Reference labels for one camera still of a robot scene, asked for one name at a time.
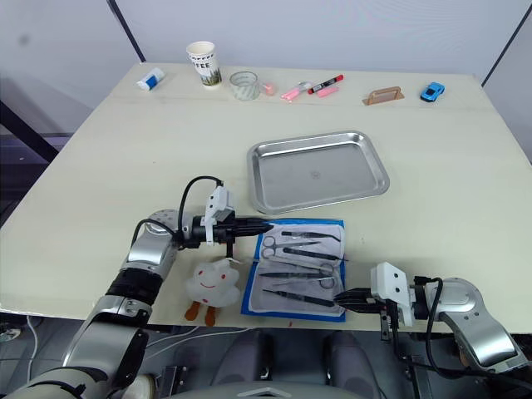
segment blue toy car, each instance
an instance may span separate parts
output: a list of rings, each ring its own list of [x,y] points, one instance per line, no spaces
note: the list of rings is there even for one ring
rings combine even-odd
[[[445,91],[446,87],[441,83],[432,82],[426,89],[421,93],[421,99],[426,102],[434,102],[436,98]]]

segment plush toy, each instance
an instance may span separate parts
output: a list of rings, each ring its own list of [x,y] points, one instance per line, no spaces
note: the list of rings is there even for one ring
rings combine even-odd
[[[216,308],[232,305],[239,300],[240,290],[234,286],[238,280],[239,272],[230,267],[229,259],[198,264],[192,278],[185,282],[186,293],[193,301],[185,318],[195,320],[200,306],[204,304],[208,306],[205,324],[214,326]]]

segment red marker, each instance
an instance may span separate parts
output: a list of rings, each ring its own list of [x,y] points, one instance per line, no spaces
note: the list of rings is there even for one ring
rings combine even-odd
[[[333,85],[337,81],[343,81],[343,75],[338,75],[338,76],[334,77],[333,79],[329,79],[328,81],[325,81],[324,83],[320,83],[319,85],[316,85],[312,89],[308,89],[307,93],[308,94],[313,94],[313,93],[315,93],[318,90],[322,90],[324,87]]]

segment wall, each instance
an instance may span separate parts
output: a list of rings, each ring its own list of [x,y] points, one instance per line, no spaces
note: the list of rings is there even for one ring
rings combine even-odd
[[[187,62],[189,42],[212,40],[230,65],[459,72],[482,80],[530,1],[118,4],[152,62]],[[105,0],[0,2],[0,98],[39,133],[75,131],[138,61]],[[495,92],[494,102],[504,85]]]
[[[70,133],[138,58],[105,0],[2,0],[0,98],[39,133]]]
[[[484,79],[530,0],[119,0],[146,59],[262,67],[472,73]]]
[[[528,17],[485,91],[532,161],[532,17]]]

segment metal tray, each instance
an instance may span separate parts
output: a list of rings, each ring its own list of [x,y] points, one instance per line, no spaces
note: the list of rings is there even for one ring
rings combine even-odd
[[[248,172],[251,200],[263,214],[380,195],[390,185],[360,131],[259,143],[248,151]]]

